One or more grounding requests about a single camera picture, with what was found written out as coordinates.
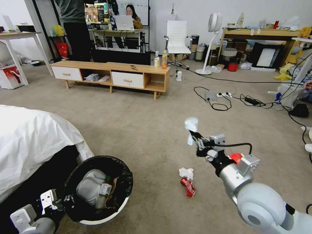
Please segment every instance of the white office chair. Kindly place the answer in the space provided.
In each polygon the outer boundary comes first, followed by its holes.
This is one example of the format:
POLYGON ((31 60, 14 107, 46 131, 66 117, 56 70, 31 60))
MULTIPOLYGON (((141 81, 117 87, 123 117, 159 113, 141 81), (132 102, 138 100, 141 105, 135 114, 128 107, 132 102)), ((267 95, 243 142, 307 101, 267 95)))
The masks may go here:
POLYGON ((178 62, 179 54, 190 54, 191 51, 189 48, 192 45, 192 37, 190 37, 190 45, 189 47, 185 46, 185 38, 188 38, 186 35, 187 30, 187 21, 167 21, 167 35, 166 38, 166 49, 169 54, 175 55, 175 61, 169 62, 167 65, 174 64, 175 66, 184 66, 187 70, 189 70, 189 66, 184 65, 183 63, 178 62))

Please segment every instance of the drawer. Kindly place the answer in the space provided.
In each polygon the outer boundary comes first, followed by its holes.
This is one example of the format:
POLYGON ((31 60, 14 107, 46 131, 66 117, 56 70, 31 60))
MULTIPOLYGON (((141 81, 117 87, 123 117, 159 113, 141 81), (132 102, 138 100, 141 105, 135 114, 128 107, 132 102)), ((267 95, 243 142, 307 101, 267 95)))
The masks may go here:
POLYGON ((79 68, 51 67, 57 79, 82 81, 79 68))
POLYGON ((144 88, 143 74, 112 71, 111 77, 114 85, 144 88))

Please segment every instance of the black trash bag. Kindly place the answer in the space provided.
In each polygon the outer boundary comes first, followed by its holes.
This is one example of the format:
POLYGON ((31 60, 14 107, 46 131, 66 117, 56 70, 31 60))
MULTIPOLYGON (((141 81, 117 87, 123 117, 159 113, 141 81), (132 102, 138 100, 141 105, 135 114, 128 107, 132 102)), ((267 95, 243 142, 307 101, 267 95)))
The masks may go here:
POLYGON ((74 222, 81 220, 97 221, 105 219, 117 212, 119 207, 123 204, 126 197, 129 197, 133 186, 132 172, 127 165, 118 158, 111 156, 95 156, 85 160, 81 165, 77 166, 65 183, 63 192, 63 199, 65 196, 72 195, 74 204, 70 202, 65 205, 65 212, 74 222), (113 193, 113 198, 116 198, 116 209, 97 210, 76 193, 76 188, 84 175, 92 170, 98 169, 111 176, 117 178, 116 188, 113 193))

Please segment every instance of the power strip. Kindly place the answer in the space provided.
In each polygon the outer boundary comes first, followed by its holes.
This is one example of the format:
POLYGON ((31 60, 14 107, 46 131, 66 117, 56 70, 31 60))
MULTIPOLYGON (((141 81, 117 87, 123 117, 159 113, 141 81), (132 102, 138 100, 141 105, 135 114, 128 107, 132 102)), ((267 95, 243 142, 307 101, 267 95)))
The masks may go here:
POLYGON ((232 97, 232 94, 229 93, 229 92, 218 93, 218 94, 217 94, 217 97, 218 97, 218 98, 220 98, 220 97, 232 97))

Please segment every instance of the white fan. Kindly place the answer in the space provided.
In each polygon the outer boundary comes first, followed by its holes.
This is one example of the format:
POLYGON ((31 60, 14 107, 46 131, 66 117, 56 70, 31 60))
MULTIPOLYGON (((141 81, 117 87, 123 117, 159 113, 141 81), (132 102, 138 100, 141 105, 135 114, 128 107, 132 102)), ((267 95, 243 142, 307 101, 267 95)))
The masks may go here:
POLYGON ((222 15, 221 15, 221 13, 212 13, 210 15, 210 18, 209 18, 208 32, 214 32, 215 34, 214 34, 214 36, 212 37, 212 39, 211 39, 211 41, 209 43, 209 47, 208 47, 208 51, 207 51, 204 67, 203 67, 203 69, 197 69, 196 70, 197 74, 201 74, 201 75, 210 75, 211 74, 211 71, 206 69, 206 65, 207 65, 207 61, 208 61, 208 57, 209 57, 209 53, 210 53, 210 50, 211 50, 212 43, 214 42, 215 38, 217 37, 217 35, 220 32, 221 24, 222 24, 222 15))

